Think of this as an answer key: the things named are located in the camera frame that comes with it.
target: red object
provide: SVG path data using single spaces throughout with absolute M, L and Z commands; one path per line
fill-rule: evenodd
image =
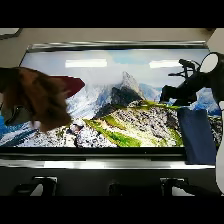
M 69 91 L 67 98 L 75 95 L 79 92 L 84 86 L 85 83 L 80 78 L 73 78 L 68 76 L 53 76 L 54 78 L 60 78 L 66 84 L 66 91 Z

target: dark blue fabric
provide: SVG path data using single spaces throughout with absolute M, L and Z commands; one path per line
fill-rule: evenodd
M 206 110 L 177 112 L 188 164 L 215 165 L 216 147 Z

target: large display screen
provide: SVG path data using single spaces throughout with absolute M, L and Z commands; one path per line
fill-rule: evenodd
M 164 85 L 177 87 L 183 77 L 179 59 L 199 64 L 207 49 L 131 49 L 27 53 L 22 67 L 53 76 L 72 76 L 85 87 L 67 99 L 72 123 L 41 133 L 29 122 L 5 126 L 0 116 L 0 146 L 16 147 L 183 147 L 178 107 L 159 104 Z M 216 144 L 221 113 L 211 90 L 197 93 L 190 109 L 206 109 Z

